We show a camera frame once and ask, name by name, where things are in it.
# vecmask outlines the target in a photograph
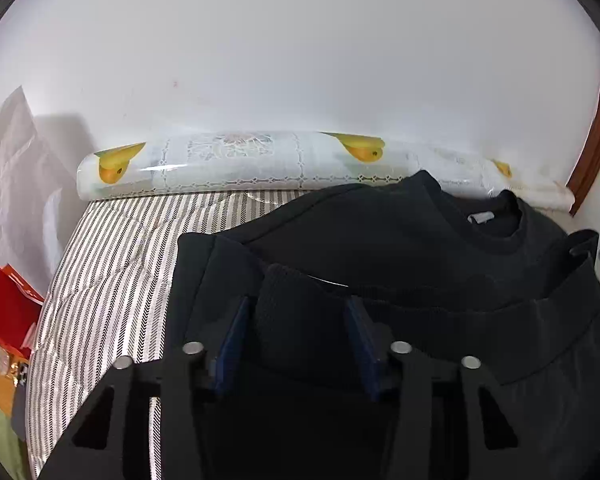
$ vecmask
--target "green object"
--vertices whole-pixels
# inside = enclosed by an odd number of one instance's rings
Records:
[[[22,460],[20,441],[11,429],[11,419],[0,409],[0,463],[13,480],[27,480],[29,468]]]

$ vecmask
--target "silver screw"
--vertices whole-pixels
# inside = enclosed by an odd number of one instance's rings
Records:
[[[408,354],[411,352],[412,347],[409,343],[404,341],[394,341],[391,343],[391,350],[397,354]]]
[[[477,370],[478,368],[480,368],[480,365],[482,364],[480,362],[480,359],[478,359],[477,357],[474,357],[472,355],[467,355],[464,356],[462,358],[462,366],[464,366],[465,368],[469,368],[469,370]]]
[[[113,361],[113,367],[116,370],[124,370],[129,368],[134,363],[134,360],[128,355],[121,355],[115,361]]]
[[[199,354],[204,349],[204,345],[198,341],[189,341],[182,347],[182,351],[187,355]]]

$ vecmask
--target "striped fabric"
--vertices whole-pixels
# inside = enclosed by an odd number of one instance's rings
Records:
[[[227,191],[92,202],[67,245],[42,309],[27,385],[36,478],[72,416],[121,355],[160,358],[176,241],[258,218],[302,192]],[[160,403],[149,425],[160,479]]]

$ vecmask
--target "striped mattress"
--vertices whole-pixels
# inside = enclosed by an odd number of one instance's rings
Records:
[[[36,478],[72,416],[121,355],[160,358],[176,241],[258,218],[301,191],[227,191],[89,204],[46,297],[27,383],[27,445]],[[160,476],[160,403],[149,424]]]

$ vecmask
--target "neckline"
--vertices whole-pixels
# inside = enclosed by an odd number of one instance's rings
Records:
[[[429,199],[435,204],[445,221],[467,243],[471,243],[488,253],[512,253],[524,242],[528,223],[526,210],[523,202],[508,189],[501,191],[493,198],[484,199],[484,210],[489,210],[490,208],[502,209],[504,206],[520,214],[520,221],[516,230],[507,237],[499,237],[487,234],[476,224],[467,221],[466,215],[460,211],[451,195],[442,191],[438,181],[427,171],[420,170],[411,178],[414,178],[424,186]]]

